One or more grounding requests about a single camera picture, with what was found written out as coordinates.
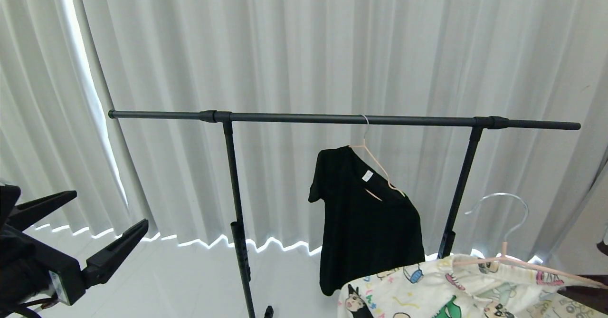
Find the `black metal clothing rack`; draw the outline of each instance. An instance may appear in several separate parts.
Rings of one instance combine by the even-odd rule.
[[[230,168],[230,181],[232,183],[232,194],[234,196],[234,207],[237,220],[230,224],[234,238],[235,250],[237,251],[238,268],[241,273],[241,282],[245,292],[245,301],[249,318],[256,318],[254,303],[251,297],[249,282],[251,281],[251,270],[247,257],[247,246],[245,244],[245,225],[243,223],[243,207],[241,205],[241,192],[238,185],[237,160],[234,150],[234,139],[232,131],[233,122],[283,122],[283,123],[333,123],[344,125],[434,125],[443,127],[471,127],[469,145],[465,153],[465,159],[458,177],[458,184],[454,191],[452,206],[447,216],[447,222],[441,238],[438,257],[443,258],[450,254],[454,244],[454,222],[460,207],[462,195],[465,192],[466,181],[471,171],[475,150],[484,129],[504,128],[536,128],[536,129],[560,129],[578,130],[580,123],[554,122],[554,121],[525,121],[508,119],[498,116],[488,117],[413,117],[413,116],[367,116],[367,121],[362,115],[313,115],[313,114],[252,114],[236,113],[216,110],[203,112],[137,112],[137,111],[115,111],[108,112],[109,118],[156,118],[156,119],[195,119],[210,123],[222,123],[226,138],[226,150],[228,152],[228,167]],[[271,318],[274,312],[271,306],[267,307],[264,317]]]

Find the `white clothing tag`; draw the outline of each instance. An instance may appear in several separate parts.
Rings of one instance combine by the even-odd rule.
[[[367,180],[369,180],[372,175],[374,175],[374,173],[372,173],[371,171],[367,171],[367,172],[365,172],[365,175],[361,179],[363,179],[363,181],[367,182]]]

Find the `curtain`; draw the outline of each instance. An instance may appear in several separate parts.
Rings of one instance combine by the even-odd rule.
[[[581,122],[577,132],[482,136],[462,210],[489,193],[523,197],[530,217],[510,240],[519,258],[553,247],[608,145],[608,0],[74,0],[74,7],[104,112]],[[131,220],[147,217],[152,233],[180,243],[230,236],[235,216],[220,125],[122,119],[107,129]],[[363,129],[235,123],[247,237],[258,247],[271,237],[319,247],[323,203],[306,201],[316,154],[359,144]],[[381,126],[367,134],[420,212],[429,254],[441,240],[468,134]],[[104,209],[120,205],[108,201]],[[459,215],[454,252],[496,253],[521,214],[497,199],[473,217]]]
[[[38,225],[124,231],[130,213],[66,5],[0,0],[0,177],[21,188],[21,202],[76,190]]]

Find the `white floor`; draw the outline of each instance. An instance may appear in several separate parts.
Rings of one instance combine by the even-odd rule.
[[[73,257],[85,260],[114,240],[94,240],[87,232],[27,231]],[[271,243],[256,253],[250,248],[250,282],[256,316],[272,305],[277,318],[333,318],[338,292],[326,297],[319,288],[319,259],[306,247],[282,251]],[[241,318],[247,317],[234,248],[220,242],[178,247],[176,240],[141,242],[105,285],[87,290],[75,305],[55,305],[43,318]]]

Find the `silver hanger hook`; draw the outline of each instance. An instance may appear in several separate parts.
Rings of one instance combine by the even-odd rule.
[[[369,119],[367,119],[367,116],[360,114],[361,116],[363,116],[363,118],[365,118],[365,121],[367,122],[367,127],[365,128],[365,132],[363,133],[363,141],[365,141],[365,137],[367,136],[367,132],[370,129],[370,121]]]
[[[507,231],[506,234],[504,234],[503,241],[506,242],[506,238],[513,231],[516,231],[517,229],[519,229],[519,227],[521,227],[523,225],[523,223],[525,223],[526,219],[528,219],[528,213],[530,212],[530,208],[528,207],[528,204],[526,204],[526,202],[524,202],[523,199],[521,199],[521,197],[519,197],[519,196],[517,196],[515,194],[504,193],[504,192],[498,192],[498,193],[489,194],[489,195],[486,195],[485,197],[483,197],[482,199],[480,199],[479,201],[477,201],[477,203],[475,203],[475,205],[473,205],[473,208],[471,209],[471,211],[465,212],[465,214],[472,214],[473,211],[477,210],[477,207],[482,203],[482,201],[485,201],[488,198],[497,197],[497,196],[500,196],[500,195],[506,195],[508,197],[512,197],[512,198],[517,199],[521,204],[523,204],[523,208],[525,209],[522,221],[519,222],[519,224],[517,224],[514,227],[512,227],[511,229],[509,229],[509,231]]]

